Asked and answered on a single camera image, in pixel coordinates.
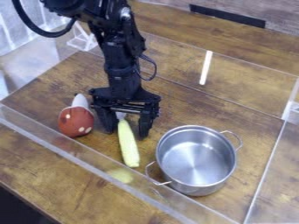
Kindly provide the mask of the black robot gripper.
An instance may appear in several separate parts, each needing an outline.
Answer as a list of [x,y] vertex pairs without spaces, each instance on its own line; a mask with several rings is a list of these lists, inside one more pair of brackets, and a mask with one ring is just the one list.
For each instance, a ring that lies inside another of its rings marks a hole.
[[144,139],[158,116],[161,97],[142,89],[138,66],[122,69],[105,68],[105,72],[108,86],[88,91],[92,96],[90,107],[108,134],[117,128],[116,112],[138,114],[138,136]]

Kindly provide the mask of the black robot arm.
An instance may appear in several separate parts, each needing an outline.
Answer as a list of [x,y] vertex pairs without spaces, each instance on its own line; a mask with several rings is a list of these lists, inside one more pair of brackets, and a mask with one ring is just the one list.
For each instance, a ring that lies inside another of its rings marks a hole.
[[41,0],[43,7],[57,15],[88,24],[104,55],[108,86],[92,88],[90,107],[97,112],[105,132],[117,128],[117,113],[138,115],[138,136],[146,137],[158,116],[161,97],[141,87],[140,60],[145,39],[136,28],[134,15],[126,0]]

